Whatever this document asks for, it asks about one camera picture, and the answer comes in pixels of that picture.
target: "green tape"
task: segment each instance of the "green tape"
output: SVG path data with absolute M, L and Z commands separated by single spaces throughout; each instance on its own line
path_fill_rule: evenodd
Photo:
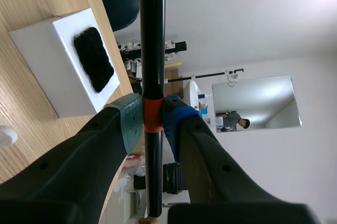
M 122 96 L 105 107 L 114 107 L 121 112 L 121 129 L 127 154 L 137 144 L 143 130 L 142 96 L 130 93 Z

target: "orange tape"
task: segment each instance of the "orange tape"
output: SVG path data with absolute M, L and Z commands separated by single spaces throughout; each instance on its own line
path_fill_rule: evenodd
M 150 100 L 143 97 L 144 130 L 149 133 L 158 133 L 163 130 L 162 99 Z

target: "white box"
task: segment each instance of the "white box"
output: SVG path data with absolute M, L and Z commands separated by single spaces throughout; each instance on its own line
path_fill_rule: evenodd
M 92 88 L 73 47 L 74 36 L 89 27 L 101 35 L 90 8 L 9 33 L 60 117 L 96 114 L 120 83 L 115 71 L 100 93 Z

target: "blue tape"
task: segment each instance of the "blue tape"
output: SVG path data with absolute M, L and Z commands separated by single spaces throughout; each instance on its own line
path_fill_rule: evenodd
M 179 96 L 175 96 L 175 95 L 170 95 L 170 96 L 167 96 L 166 98 L 180 99 Z M 172 112 L 167 112 L 163 108 L 162 121 L 163 121 L 164 133 L 171 146 L 174 160 L 177 163 L 179 163 L 179 142 L 177 138 L 178 126 L 182 119 L 189 117 L 189 116 L 193 116 L 193 115 L 201 116 L 200 112 L 191 106 L 175 108 Z

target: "gray shirt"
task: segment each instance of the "gray shirt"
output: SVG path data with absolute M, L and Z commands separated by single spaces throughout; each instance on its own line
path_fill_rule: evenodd
M 226 128 L 228 126 L 235 126 L 240 119 L 240 115 L 238 115 L 236 112 L 228 114 L 227 117 L 223 118 L 223 128 Z

